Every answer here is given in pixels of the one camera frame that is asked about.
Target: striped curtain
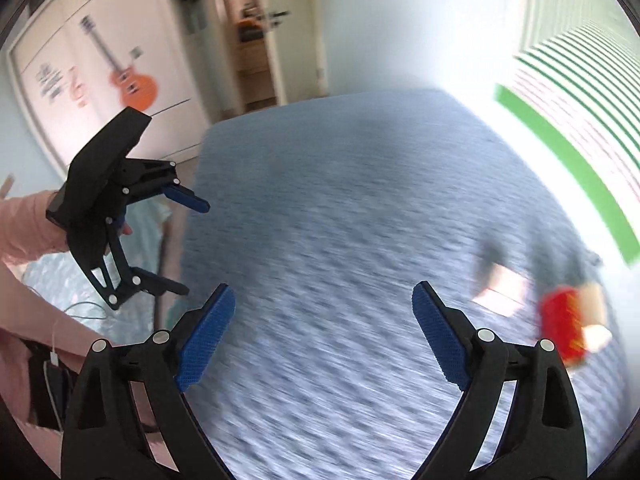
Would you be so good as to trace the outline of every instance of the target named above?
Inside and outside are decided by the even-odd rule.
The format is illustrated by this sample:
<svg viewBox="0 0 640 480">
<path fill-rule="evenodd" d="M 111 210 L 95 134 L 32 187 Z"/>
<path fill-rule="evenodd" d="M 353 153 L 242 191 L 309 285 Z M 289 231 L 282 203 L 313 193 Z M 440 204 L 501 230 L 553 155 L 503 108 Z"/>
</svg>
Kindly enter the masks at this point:
<svg viewBox="0 0 640 480">
<path fill-rule="evenodd" d="M 640 38 L 616 0 L 526 0 L 497 99 L 573 174 L 624 259 L 640 256 Z"/>
</svg>

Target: guitar sticker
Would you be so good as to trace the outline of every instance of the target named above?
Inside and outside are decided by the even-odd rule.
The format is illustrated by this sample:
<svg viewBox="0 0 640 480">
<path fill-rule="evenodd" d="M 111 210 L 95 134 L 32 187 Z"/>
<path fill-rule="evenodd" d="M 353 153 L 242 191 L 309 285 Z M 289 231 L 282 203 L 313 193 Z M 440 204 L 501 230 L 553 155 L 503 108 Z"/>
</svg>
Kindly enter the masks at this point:
<svg viewBox="0 0 640 480">
<path fill-rule="evenodd" d="M 98 36 L 95 30 L 95 23 L 91 17 L 85 16 L 80 21 L 80 26 L 91 36 L 98 50 L 111 66 L 112 71 L 109 76 L 109 82 L 120 89 L 120 103 L 122 106 L 130 106 L 139 112 L 147 110 L 158 97 L 156 81 L 151 76 L 136 73 L 133 64 L 126 68 L 120 65 L 102 38 Z"/>
<path fill-rule="evenodd" d="M 78 81 L 78 67 L 73 66 L 69 69 L 69 75 L 71 76 L 71 85 L 69 85 L 69 95 L 72 101 L 78 103 L 78 108 L 83 108 L 86 106 L 86 101 L 84 100 L 84 83 Z"/>
</svg>

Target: mattress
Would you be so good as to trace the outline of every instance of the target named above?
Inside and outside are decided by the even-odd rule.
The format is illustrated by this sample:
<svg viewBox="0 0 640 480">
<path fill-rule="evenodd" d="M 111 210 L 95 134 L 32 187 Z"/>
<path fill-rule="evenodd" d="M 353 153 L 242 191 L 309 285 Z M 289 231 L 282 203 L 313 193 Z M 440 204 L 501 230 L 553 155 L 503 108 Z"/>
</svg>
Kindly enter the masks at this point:
<svg viewBox="0 0 640 480">
<path fill-rule="evenodd" d="M 174 318 L 221 283 L 236 315 L 191 407 L 236 478 L 410 478 L 460 391 L 412 315 L 429 280 L 445 304 L 509 342 L 534 344 L 536 304 L 597 280 L 561 205 L 500 138 L 438 91 L 311 100 L 216 124 L 194 190 Z M 488 262 L 527 276 L 502 317 L 472 302 Z M 593 470 L 627 422 L 613 341 L 572 382 Z M 514 384 L 476 461 L 491 460 Z"/>
</svg>

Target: blue bedsheet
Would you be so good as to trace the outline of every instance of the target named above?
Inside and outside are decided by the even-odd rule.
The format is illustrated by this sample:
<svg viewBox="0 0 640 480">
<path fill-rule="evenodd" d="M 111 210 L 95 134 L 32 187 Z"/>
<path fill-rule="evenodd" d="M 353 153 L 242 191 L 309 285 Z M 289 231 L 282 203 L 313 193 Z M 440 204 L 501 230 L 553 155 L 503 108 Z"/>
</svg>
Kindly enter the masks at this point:
<svg viewBox="0 0 640 480">
<path fill-rule="evenodd" d="M 312 100 L 225 121 L 208 133 L 182 276 L 191 306 L 221 282 L 236 316 L 188 391 L 237 478 L 411 478 L 460 392 L 412 315 L 427 279 L 449 306 L 512 342 L 539 334 L 536 302 L 595 278 L 561 206 L 484 124 L 437 91 Z M 501 317 L 472 302 L 478 269 L 534 283 Z M 627 422 L 614 340 L 573 375 L 590 470 Z M 476 465 L 500 438 L 507 384 Z"/>
</svg>

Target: textured blue pad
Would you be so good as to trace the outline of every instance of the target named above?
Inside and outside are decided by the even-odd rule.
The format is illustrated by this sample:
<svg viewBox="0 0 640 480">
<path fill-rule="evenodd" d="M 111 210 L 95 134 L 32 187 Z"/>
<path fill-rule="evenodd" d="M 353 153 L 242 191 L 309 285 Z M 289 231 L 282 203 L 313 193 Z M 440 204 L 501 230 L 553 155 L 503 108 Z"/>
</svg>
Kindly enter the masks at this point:
<svg viewBox="0 0 640 480">
<path fill-rule="evenodd" d="M 433 351 L 444 377 L 466 390 L 471 376 L 466 371 L 466 351 L 429 293 L 419 283 L 411 298 L 414 316 Z"/>
<path fill-rule="evenodd" d="M 178 204 L 182 204 L 189 209 L 193 209 L 197 213 L 208 213 L 209 203 L 195 195 L 183 193 L 179 188 L 175 186 L 165 186 L 162 188 L 162 193 L 169 200 L 173 200 Z"/>
<path fill-rule="evenodd" d="M 191 337 L 180 352 L 180 368 L 175 377 L 181 392 L 185 392 L 202 377 L 235 310 L 236 297 L 227 287 L 193 329 Z"/>
</svg>

